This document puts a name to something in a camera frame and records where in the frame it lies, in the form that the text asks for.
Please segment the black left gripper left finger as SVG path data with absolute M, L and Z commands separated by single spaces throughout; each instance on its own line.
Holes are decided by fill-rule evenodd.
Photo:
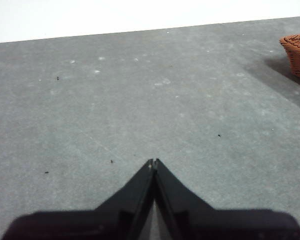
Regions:
M 154 160 L 92 210 L 40 211 L 16 218 L 4 240 L 137 240 L 153 204 Z

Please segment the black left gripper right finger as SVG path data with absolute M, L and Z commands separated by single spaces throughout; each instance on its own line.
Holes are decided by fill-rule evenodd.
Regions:
M 216 209 L 156 160 L 156 203 L 174 240 L 300 240 L 300 225 L 271 209 Z

